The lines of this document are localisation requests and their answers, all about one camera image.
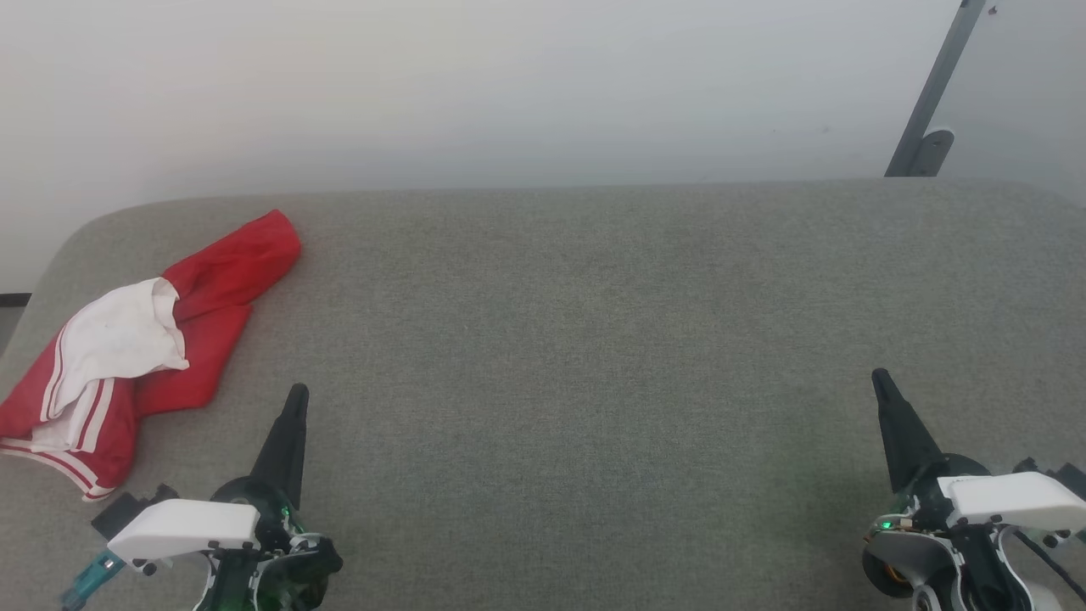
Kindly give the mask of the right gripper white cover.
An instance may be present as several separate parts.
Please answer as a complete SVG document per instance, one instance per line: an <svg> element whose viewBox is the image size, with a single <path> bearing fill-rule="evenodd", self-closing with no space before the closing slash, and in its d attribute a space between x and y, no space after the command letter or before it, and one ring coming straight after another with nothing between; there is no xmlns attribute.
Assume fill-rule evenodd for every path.
<svg viewBox="0 0 1086 611"><path fill-rule="evenodd" d="M1036 472L992 475L969 457L942 460L938 444L889 371L873 370L872 385L891 491L898 494L893 530L962 524L1086 530L1086 502L1062 483Z"/></svg>

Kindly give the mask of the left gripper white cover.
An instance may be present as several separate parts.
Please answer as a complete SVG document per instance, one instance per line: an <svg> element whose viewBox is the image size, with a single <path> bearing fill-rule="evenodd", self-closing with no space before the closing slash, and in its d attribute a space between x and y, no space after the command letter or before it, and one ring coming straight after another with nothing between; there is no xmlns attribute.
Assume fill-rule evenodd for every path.
<svg viewBox="0 0 1086 611"><path fill-rule="evenodd" d="M333 539L304 527L301 507L310 387L294 384L261 446L252 476L209 502L153 504L109 540L146 571L179 557L205 561L206 597L323 597L343 568Z"/></svg>

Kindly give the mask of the red and white garment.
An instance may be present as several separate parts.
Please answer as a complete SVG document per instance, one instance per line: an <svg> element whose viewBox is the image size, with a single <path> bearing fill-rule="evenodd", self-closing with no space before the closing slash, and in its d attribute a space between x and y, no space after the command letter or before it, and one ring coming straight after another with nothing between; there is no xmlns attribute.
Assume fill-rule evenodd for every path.
<svg viewBox="0 0 1086 611"><path fill-rule="evenodd" d="M85 502L125 482L141 423L214 398L253 303L294 267L280 211L75 313L4 400L0 456L62 473Z"/></svg>

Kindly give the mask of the grey fabric sofa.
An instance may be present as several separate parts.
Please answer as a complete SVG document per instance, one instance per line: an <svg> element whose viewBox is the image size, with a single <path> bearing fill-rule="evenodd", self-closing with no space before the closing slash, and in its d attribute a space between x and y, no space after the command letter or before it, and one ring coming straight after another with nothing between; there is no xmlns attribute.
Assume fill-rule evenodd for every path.
<svg viewBox="0 0 1086 611"><path fill-rule="evenodd" d="M206 499L310 386L323 611L902 611L871 371L945 450L1086 468L1086 205L871 179L174 201L86 224L0 357L267 211L302 254L126 488Z"/></svg>

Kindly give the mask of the grey metal pole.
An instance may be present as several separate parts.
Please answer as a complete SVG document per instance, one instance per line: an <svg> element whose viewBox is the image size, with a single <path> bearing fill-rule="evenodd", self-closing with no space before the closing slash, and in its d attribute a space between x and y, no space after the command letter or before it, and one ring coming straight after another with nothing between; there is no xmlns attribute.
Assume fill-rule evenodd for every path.
<svg viewBox="0 0 1086 611"><path fill-rule="evenodd" d="M929 72L926 82L921 89L915 104L909 115L909 119L904 127L900 139L893 151L892 158L886 166L884 177L907 177L906 169L915 154L915 147L919 147L922 138L926 133L938 131L933 128L933 119L938 111L943 94L946 93L947 86L954 77L960 58L965 52L967 43L970 40L975 24L988 0L957 0L958 10L955 12L954 22L946 34L945 39L936 55L933 66Z"/></svg>

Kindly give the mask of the grey metal bracket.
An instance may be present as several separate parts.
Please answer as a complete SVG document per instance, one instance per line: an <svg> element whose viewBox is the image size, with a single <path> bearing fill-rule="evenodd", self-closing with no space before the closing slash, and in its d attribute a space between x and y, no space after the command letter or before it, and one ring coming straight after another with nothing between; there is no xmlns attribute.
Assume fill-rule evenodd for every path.
<svg viewBox="0 0 1086 611"><path fill-rule="evenodd" d="M940 171L950 148L954 147L954 140L955 136L950 129L938 129L926 133L919 147L915 147L915 154L907 166L906 176L935 177Z"/></svg>

